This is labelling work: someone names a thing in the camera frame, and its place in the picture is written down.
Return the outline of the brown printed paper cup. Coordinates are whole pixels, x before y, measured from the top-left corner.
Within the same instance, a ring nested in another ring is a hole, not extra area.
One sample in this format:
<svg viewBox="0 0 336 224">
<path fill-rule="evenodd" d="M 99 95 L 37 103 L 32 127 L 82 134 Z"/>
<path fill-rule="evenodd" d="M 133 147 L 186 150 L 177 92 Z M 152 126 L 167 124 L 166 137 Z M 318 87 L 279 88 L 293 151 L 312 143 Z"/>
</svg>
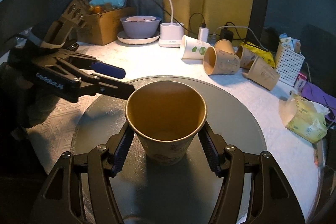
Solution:
<svg viewBox="0 0 336 224">
<path fill-rule="evenodd" d="M 156 81 L 131 94 L 125 116 L 146 155 L 160 165 L 174 165 L 204 126 L 207 105 L 187 84 Z"/>
</svg>

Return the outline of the white paper cup green print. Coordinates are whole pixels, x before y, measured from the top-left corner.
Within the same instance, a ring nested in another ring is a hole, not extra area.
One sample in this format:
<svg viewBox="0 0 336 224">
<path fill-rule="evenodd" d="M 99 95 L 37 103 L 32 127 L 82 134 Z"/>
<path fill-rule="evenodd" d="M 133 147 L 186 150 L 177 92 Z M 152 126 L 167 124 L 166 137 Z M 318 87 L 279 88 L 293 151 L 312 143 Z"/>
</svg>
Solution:
<svg viewBox="0 0 336 224">
<path fill-rule="evenodd" d="M 202 60 L 210 46 L 207 42 L 184 35 L 181 39 L 180 58 Z"/>
</svg>

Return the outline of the brown paper cup front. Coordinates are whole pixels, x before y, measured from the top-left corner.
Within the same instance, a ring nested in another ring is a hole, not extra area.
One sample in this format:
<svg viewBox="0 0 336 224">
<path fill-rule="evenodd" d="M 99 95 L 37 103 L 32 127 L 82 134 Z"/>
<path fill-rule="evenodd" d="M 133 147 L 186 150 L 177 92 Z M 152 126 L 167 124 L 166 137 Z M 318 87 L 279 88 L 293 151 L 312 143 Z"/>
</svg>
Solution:
<svg viewBox="0 0 336 224">
<path fill-rule="evenodd" d="M 240 59 L 235 54 L 209 47 L 203 58 L 203 68 L 208 76 L 232 75 L 239 70 Z"/>
</svg>

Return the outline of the brown paper cup right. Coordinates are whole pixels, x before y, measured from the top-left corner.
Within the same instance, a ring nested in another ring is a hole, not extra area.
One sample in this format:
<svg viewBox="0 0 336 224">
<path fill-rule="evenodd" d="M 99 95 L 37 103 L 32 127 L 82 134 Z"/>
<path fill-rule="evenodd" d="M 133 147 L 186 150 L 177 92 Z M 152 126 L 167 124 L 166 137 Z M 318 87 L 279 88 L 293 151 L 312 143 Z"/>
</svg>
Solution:
<svg viewBox="0 0 336 224">
<path fill-rule="evenodd" d="M 280 75 L 263 58 L 258 56 L 251 65 L 247 77 L 271 91 L 276 86 Z"/>
</svg>

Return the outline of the brown paper cup back left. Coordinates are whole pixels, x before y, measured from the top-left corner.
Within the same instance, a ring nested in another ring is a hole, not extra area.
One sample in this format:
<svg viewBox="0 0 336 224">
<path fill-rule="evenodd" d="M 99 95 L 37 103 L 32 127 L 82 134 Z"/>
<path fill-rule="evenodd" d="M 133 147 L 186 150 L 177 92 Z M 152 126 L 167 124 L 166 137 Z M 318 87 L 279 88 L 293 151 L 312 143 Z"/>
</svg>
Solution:
<svg viewBox="0 0 336 224">
<path fill-rule="evenodd" d="M 214 47 L 217 49 L 217 50 L 221 50 L 221 51 L 224 51 L 224 52 L 227 52 L 227 53 L 231 53 L 231 54 L 236 54 L 233 46 L 232 46 L 232 43 L 227 40 L 227 39 L 221 39 L 221 40 L 218 40 Z"/>
</svg>

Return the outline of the brown paper cup middle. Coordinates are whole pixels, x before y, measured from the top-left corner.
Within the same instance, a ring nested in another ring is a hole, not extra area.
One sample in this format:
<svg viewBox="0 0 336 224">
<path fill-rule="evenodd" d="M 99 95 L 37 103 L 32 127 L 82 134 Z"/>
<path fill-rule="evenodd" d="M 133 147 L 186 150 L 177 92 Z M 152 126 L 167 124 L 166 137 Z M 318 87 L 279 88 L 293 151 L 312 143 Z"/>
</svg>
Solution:
<svg viewBox="0 0 336 224">
<path fill-rule="evenodd" d="M 244 46 L 240 46 L 237 49 L 236 55 L 240 59 L 240 67 L 244 69 L 250 69 L 253 62 L 257 58 L 257 55 L 255 53 L 253 53 Z"/>
</svg>

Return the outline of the cardboard box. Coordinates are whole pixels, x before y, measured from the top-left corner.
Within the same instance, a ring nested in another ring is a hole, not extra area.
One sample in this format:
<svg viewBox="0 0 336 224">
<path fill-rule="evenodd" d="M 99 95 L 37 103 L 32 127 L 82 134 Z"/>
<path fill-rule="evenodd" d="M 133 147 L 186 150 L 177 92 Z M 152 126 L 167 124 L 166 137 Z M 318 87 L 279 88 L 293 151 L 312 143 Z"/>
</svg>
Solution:
<svg viewBox="0 0 336 224">
<path fill-rule="evenodd" d="M 134 16 L 135 7 L 125 7 L 117 10 L 84 15 L 85 26 L 77 30 L 78 41 L 99 46 L 107 45 L 117 39 L 117 34 L 123 30 L 121 18 Z"/>
</svg>

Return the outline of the white plate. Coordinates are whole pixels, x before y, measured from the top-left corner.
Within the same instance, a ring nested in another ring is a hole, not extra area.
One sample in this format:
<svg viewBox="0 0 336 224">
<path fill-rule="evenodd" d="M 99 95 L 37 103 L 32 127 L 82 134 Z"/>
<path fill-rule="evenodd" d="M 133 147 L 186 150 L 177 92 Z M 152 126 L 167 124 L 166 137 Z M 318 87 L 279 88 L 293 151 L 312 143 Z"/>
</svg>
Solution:
<svg viewBox="0 0 336 224">
<path fill-rule="evenodd" d="M 117 34 L 117 39 L 124 43 L 129 45 L 144 45 L 144 44 L 150 44 L 152 42 L 155 42 L 159 39 L 160 32 L 156 31 L 151 37 L 148 38 L 131 38 L 130 36 L 127 36 L 125 31 L 121 31 Z"/>
</svg>

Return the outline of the white textured tablecloth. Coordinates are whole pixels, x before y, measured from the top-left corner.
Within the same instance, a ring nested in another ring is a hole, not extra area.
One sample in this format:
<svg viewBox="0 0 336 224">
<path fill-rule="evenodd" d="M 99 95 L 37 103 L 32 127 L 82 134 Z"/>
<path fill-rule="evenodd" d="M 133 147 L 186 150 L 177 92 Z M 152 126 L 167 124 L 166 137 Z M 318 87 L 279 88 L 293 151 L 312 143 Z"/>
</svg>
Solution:
<svg viewBox="0 0 336 224">
<path fill-rule="evenodd" d="M 245 78 L 242 71 L 208 76 L 201 60 L 182 60 L 178 48 L 157 43 L 82 44 L 79 52 L 125 69 L 125 80 L 135 87 L 172 80 L 196 89 L 206 101 L 212 130 L 243 152 L 269 151 L 289 181 L 303 216 L 309 218 L 319 169 L 312 144 L 282 123 L 291 87 L 280 82 L 266 90 Z M 106 143 L 125 123 L 125 104 L 100 95 L 83 96 L 77 103 L 60 100 L 43 123 L 28 129 L 45 170 L 51 171 L 65 151 L 86 153 Z M 182 160 L 171 166 L 150 160 L 134 138 L 123 169 L 111 184 L 126 223 L 207 223 L 222 180 L 211 172 L 198 138 Z"/>
</svg>

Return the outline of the purple grey bowl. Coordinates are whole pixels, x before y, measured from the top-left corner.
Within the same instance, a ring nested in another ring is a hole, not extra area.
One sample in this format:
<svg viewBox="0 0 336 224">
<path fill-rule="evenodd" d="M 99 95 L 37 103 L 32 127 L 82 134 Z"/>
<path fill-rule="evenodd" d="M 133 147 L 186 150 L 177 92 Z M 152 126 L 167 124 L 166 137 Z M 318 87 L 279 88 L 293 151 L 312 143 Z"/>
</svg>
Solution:
<svg viewBox="0 0 336 224">
<path fill-rule="evenodd" d="M 120 22 L 127 36 L 131 38 L 148 38 L 158 29 L 161 18 L 147 15 L 126 16 L 121 18 Z"/>
</svg>

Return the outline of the yellow tissue pack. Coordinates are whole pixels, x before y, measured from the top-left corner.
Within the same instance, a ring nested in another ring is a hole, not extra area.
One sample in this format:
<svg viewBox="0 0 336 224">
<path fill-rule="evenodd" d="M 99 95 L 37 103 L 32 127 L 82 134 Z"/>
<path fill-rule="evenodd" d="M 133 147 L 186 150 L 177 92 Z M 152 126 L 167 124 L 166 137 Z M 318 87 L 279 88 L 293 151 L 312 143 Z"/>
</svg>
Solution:
<svg viewBox="0 0 336 224">
<path fill-rule="evenodd" d="M 328 114 L 327 107 L 295 93 L 290 95 L 280 111 L 283 125 L 312 144 L 326 136 L 325 116 Z"/>
</svg>

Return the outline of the purple cloth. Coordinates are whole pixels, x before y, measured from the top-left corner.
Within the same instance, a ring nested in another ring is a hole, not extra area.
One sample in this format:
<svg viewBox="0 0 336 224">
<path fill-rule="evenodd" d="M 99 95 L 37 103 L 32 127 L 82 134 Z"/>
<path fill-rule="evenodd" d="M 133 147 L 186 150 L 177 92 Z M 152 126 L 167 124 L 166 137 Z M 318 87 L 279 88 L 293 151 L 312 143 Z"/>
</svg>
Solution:
<svg viewBox="0 0 336 224">
<path fill-rule="evenodd" d="M 310 82 L 306 82 L 306 84 L 303 86 L 301 95 L 310 101 L 314 101 L 326 106 L 330 111 L 330 114 L 328 114 L 326 118 L 329 121 L 335 119 L 336 99 L 333 96 L 325 93 L 318 86 L 311 84 Z"/>
</svg>

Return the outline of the white charger plug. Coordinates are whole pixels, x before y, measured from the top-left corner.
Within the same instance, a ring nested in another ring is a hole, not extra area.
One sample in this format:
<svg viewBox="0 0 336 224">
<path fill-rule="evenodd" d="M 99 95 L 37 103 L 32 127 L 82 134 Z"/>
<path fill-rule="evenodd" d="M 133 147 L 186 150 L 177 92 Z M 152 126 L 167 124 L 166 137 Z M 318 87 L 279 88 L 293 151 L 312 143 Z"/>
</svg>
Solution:
<svg viewBox="0 0 336 224">
<path fill-rule="evenodd" d="M 207 42 L 209 36 L 209 29 L 206 27 L 199 27 L 198 40 Z"/>
</svg>

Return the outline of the red white small box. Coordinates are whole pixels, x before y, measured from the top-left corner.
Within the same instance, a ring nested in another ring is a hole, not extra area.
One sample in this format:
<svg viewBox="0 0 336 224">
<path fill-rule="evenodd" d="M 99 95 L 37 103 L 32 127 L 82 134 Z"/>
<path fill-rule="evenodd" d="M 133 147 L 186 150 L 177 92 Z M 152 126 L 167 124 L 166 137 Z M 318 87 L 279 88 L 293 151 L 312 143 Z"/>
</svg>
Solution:
<svg viewBox="0 0 336 224">
<path fill-rule="evenodd" d="M 301 92 L 306 82 L 307 82 L 307 76 L 300 72 L 294 83 L 295 90 L 297 90 L 298 92 Z"/>
</svg>

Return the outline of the white perforated plastic basket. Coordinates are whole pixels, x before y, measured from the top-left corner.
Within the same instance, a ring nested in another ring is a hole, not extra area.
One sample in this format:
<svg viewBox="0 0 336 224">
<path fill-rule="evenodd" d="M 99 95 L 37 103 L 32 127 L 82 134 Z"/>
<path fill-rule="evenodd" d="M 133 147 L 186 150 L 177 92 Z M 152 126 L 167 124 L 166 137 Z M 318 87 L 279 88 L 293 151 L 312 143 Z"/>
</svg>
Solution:
<svg viewBox="0 0 336 224">
<path fill-rule="evenodd" d="M 301 53 L 295 53 L 279 44 L 275 57 L 275 70 L 280 75 L 280 81 L 294 86 L 304 61 L 305 57 Z"/>
</svg>

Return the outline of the black power adapter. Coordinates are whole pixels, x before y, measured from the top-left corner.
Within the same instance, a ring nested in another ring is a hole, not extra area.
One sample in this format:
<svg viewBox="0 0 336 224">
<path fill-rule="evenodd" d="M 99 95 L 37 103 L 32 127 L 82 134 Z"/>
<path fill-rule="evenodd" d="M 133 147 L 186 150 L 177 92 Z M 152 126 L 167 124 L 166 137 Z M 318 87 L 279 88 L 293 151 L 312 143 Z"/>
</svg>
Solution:
<svg viewBox="0 0 336 224">
<path fill-rule="evenodd" d="M 232 42 L 234 38 L 234 33 L 232 31 L 230 31 L 229 29 L 225 29 L 225 28 L 222 28 L 221 31 L 220 31 L 220 35 L 219 35 L 219 39 L 220 40 L 228 40 L 230 42 Z"/>
</svg>

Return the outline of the yellow snack bag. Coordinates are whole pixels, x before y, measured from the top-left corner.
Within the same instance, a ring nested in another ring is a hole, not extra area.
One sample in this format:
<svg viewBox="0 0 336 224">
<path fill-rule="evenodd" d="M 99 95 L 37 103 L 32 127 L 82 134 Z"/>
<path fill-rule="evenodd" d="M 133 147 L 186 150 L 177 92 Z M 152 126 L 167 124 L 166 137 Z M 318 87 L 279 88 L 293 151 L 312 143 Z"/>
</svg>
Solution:
<svg viewBox="0 0 336 224">
<path fill-rule="evenodd" d="M 256 55 L 262 57 L 268 65 L 270 65 L 272 68 L 275 68 L 276 64 L 275 64 L 273 55 L 269 51 L 265 51 L 258 47 L 252 46 L 252 44 L 245 43 L 245 42 L 241 42 L 240 46 L 243 46 L 246 49 L 250 50 L 251 52 L 255 53 Z"/>
</svg>

